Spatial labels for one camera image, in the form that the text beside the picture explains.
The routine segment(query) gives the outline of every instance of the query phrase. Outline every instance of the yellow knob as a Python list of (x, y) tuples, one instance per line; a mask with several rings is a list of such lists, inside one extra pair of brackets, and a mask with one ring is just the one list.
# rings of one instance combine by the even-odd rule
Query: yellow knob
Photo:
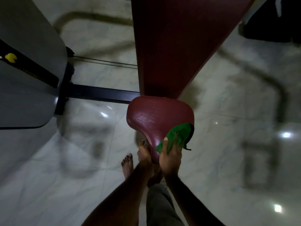
[(15, 63), (17, 60), (17, 56), (13, 53), (8, 53), (5, 58), (10, 62), (10, 63)]

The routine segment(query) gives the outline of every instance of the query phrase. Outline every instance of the person's left hand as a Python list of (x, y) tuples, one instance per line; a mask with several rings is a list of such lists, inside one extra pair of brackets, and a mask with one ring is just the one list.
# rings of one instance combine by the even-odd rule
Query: person's left hand
[(151, 163), (151, 154), (146, 145), (144, 145), (144, 141), (139, 142), (139, 150), (137, 152), (139, 162), (147, 161)]

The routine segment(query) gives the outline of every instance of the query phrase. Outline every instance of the cleaning cloth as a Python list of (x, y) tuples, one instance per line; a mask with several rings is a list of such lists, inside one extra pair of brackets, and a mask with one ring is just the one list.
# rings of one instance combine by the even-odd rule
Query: cleaning cloth
[[(166, 135), (166, 137), (168, 138), (167, 152), (171, 150), (173, 142), (175, 141), (176, 134), (178, 134), (178, 142), (176, 144), (180, 145), (182, 143), (182, 148), (191, 151), (191, 149), (187, 149), (186, 144), (190, 141), (193, 132), (194, 126), (190, 123), (179, 124), (173, 127)], [(160, 144), (156, 147), (157, 152), (161, 153), (162, 146), (163, 141), (160, 141)]]

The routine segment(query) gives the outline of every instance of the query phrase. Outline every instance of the person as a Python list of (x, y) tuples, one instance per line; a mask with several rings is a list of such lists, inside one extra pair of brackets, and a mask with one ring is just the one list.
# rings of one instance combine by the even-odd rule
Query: person
[(160, 167), (151, 177), (153, 172), (151, 155), (144, 141), (141, 141), (137, 152), (139, 163), (136, 168), (133, 168), (132, 154), (127, 155), (121, 162), (125, 181), (92, 211), (82, 226), (138, 225), (139, 206), (146, 186), (149, 187), (146, 202), (147, 225), (184, 225), (175, 212), (170, 194), (160, 184), (163, 176), (189, 226), (224, 225), (179, 179), (182, 147), (176, 143), (177, 137), (170, 152), (167, 153), (168, 139), (165, 137), (159, 156)]

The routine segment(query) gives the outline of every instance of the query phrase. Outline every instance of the pant leg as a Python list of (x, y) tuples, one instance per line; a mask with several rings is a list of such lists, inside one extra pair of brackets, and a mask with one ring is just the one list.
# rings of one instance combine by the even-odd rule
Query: pant leg
[(184, 226), (175, 212), (170, 194), (161, 184), (155, 184), (148, 190), (146, 222), (147, 226)]

